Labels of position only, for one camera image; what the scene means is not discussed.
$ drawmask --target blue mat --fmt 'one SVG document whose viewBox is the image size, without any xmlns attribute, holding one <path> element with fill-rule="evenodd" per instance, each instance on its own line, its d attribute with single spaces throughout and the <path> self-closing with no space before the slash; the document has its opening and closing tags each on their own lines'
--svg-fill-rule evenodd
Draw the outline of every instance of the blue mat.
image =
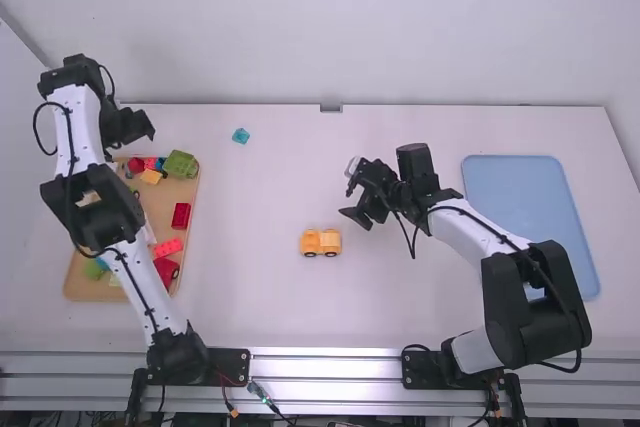
<svg viewBox="0 0 640 427">
<path fill-rule="evenodd" d="M 562 164 L 553 157 L 471 155 L 462 162 L 469 203 L 501 227 L 534 242 L 555 240 L 569 254 L 583 300 L 600 293 L 589 246 Z M 527 287 L 527 298 L 541 290 Z"/>
</svg>

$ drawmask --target wooden tray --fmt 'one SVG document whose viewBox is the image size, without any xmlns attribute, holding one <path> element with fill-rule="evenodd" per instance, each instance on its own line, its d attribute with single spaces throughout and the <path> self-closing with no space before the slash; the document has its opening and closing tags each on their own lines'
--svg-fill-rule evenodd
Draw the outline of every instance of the wooden tray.
<svg viewBox="0 0 640 427">
<path fill-rule="evenodd" d="M 178 277 L 171 282 L 171 286 L 169 287 L 169 295 L 173 296 L 178 290 L 180 280 L 182 279 L 189 228 L 191 227 L 191 219 L 193 218 L 195 210 L 200 172 L 198 172 L 195 179 L 168 177 L 160 180 L 157 185 L 150 185 L 140 180 L 140 174 L 131 180 L 125 177 L 123 166 L 127 160 L 128 158 L 114 159 L 115 162 L 118 162 L 118 176 L 127 185 L 132 186 L 140 192 L 140 202 L 147 214 L 147 218 L 149 219 L 158 243 L 171 240 L 175 237 L 179 237 L 180 240 L 182 240 L 182 251 L 168 256 L 169 259 L 180 264 Z M 176 202 L 188 202 L 191 204 L 191 216 L 187 230 L 174 230 L 171 228 L 171 219 L 173 218 L 173 209 Z M 77 252 L 73 253 L 63 287 L 63 293 L 67 299 L 79 302 L 127 301 L 124 290 L 115 282 L 115 277 L 113 280 L 111 279 L 112 274 L 110 272 L 104 274 L 100 280 L 88 278 L 84 273 L 86 262 L 88 262 L 88 259 L 85 259 Z"/>
</svg>

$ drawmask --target toy car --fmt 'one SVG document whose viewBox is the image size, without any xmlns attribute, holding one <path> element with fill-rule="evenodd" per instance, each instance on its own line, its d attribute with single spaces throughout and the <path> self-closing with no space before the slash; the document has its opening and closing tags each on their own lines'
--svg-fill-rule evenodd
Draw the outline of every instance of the toy car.
<svg viewBox="0 0 640 427">
<path fill-rule="evenodd" d="M 327 229 L 324 232 L 305 230 L 300 239 L 300 252 L 305 257 L 335 257 L 342 252 L 340 232 L 335 229 Z"/>
</svg>

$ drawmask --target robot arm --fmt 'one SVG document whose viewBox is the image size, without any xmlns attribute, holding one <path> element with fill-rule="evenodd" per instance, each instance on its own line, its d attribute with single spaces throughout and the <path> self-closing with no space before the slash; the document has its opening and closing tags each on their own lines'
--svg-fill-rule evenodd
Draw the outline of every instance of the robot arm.
<svg viewBox="0 0 640 427">
<path fill-rule="evenodd" d="M 143 111 L 116 107 L 105 94 L 100 66 L 82 54 L 43 73 L 38 90 L 46 99 L 40 108 L 53 109 L 58 144 L 55 178 L 40 186 L 42 199 L 76 249 L 101 257 L 117 276 L 143 327 L 150 371 L 166 381 L 197 381 L 207 349 L 156 272 L 140 202 L 105 160 L 107 147 L 145 135 L 153 140 L 155 129 Z M 91 192 L 98 200 L 79 205 Z"/>
<path fill-rule="evenodd" d="M 340 212 L 366 230 L 372 220 L 384 223 L 390 212 L 400 220 L 402 214 L 416 232 L 445 242 L 481 270 L 485 325 L 442 343 L 440 367 L 447 379 L 517 369 L 590 344 L 589 320 L 561 245 L 518 237 L 455 190 L 441 189 L 426 144 L 405 145 L 396 153 L 400 179 L 380 159 L 351 161 L 347 196 L 357 185 L 364 190 L 357 206 Z M 526 284 L 544 289 L 544 296 L 529 302 Z"/>
</svg>

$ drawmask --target red block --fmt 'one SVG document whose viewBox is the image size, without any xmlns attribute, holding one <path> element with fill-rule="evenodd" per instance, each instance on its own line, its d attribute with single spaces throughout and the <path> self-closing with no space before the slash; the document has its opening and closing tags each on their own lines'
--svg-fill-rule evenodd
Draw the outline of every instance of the red block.
<svg viewBox="0 0 640 427">
<path fill-rule="evenodd" d="M 169 286 L 171 286 L 171 281 L 178 277 L 178 273 L 180 272 L 180 264 L 165 257 L 161 257 L 154 260 L 153 265 L 156 266 L 158 275 L 160 275 L 160 280 L 162 280 L 164 288 L 167 289 L 168 292 Z"/>
<path fill-rule="evenodd" d="M 144 168 L 149 170 L 156 170 L 157 157 L 147 157 L 144 159 Z"/>
<path fill-rule="evenodd" d="M 161 244 L 157 244 L 153 247 L 153 253 L 157 258 L 166 257 L 167 255 L 180 252 L 182 250 L 182 241 L 179 237 L 175 239 L 167 240 Z"/>
<path fill-rule="evenodd" d="M 191 204 L 178 202 L 173 209 L 173 219 L 171 227 L 176 230 L 185 230 L 189 225 L 189 216 L 191 215 Z"/>
<path fill-rule="evenodd" d="M 139 159 L 138 157 L 131 157 L 129 162 L 127 162 L 127 167 L 129 167 L 132 174 L 144 172 L 144 160 Z"/>
</svg>

